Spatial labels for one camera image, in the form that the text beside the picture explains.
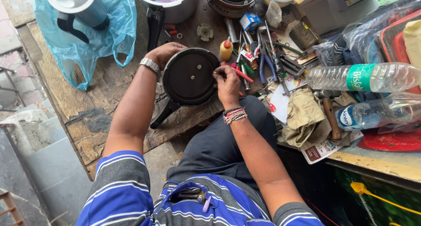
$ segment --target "blue-handled pliers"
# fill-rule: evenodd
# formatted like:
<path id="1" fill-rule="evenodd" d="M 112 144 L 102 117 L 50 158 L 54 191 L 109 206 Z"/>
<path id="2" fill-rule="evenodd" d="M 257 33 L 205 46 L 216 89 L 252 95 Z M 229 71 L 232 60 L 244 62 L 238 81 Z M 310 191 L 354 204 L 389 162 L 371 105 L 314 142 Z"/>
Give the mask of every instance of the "blue-handled pliers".
<path id="1" fill-rule="evenodd" d="M 278 79 L 276 78 L 275 69 L 273 68 L 273 63 L 270 59 L 270 56 L 267 55 L 267 53 L 270 53 L 270 50 L 269 50 L 269 47 L 267 46 L 266 39 L 261 33 L 259 33 L 259 38 L 260 38 L 259 39 L 260 40 L 260 66 L 259 66 L 260 82 L 262 84 L 266 83 L 266 80 L 263 75 L 263 67 L 264 67 L 265 61 L 269 65 L 272 71 L 273 81 L 278 81 Z"/>

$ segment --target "yellow squeeze bottle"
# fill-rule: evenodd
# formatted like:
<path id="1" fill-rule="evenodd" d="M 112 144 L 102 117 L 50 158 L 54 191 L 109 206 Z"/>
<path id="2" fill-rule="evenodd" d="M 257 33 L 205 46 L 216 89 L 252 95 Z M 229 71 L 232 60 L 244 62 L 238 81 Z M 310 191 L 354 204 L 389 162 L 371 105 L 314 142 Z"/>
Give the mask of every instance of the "yellow squeeze bottle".
<path id="1" fill-rule="evenodd" d="M 227 40 L 221 43 L 221 46 L 219 48 L 219 59 L 224 62 L 228 61 L 231 58 L 233 47 L 234 46 L 232 45 L 228 37 Z"/>

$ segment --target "blue box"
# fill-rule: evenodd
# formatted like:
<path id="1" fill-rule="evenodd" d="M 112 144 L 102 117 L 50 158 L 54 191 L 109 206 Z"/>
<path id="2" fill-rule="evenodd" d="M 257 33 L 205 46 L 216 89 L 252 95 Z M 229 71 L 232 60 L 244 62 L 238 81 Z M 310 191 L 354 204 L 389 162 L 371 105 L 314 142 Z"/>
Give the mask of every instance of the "blue box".
<path id="1" fill-rule="evenodd" d="M 241 24 L 241 27 L 243 27 L 244 31 L 255 30 L 261 22 L 262 20 L 255 12 L 245 13 L 239 20 L 239 23 Z"/>

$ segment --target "black lid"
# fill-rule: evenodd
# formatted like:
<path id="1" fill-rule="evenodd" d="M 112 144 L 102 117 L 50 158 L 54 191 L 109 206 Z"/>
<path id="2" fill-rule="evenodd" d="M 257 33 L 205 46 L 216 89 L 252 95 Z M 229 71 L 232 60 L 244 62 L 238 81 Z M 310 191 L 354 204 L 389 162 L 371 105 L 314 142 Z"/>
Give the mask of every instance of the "black lid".
<path id="1" fill-rule="evenodd" d="M 213 71 L 219 59 L 203 48 L 187 48 L 170 58 L 162 84 L 172 101 L 181 106 L 198 106 L 215 94 Z"/>

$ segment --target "man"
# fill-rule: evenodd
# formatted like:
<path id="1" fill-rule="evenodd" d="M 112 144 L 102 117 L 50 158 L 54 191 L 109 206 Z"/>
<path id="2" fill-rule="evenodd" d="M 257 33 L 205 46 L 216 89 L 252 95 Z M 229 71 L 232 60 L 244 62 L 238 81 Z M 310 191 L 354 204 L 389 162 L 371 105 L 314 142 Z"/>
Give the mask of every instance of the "man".
<path id="1" fill-rule="evenodd" d="M 322 226 L 276 154 L 274 119 L 257 98 L 238 99 L 240 81 L 229 66 L 213 74 L 229 112 L 188 143 L 153 204 L 142 155 L 159 72 L 154 64 L 162 69 L 184 48 L 167 43 L 142 60 L 150 67 L 140 65 L 118 105 L 76 225 Z"/>

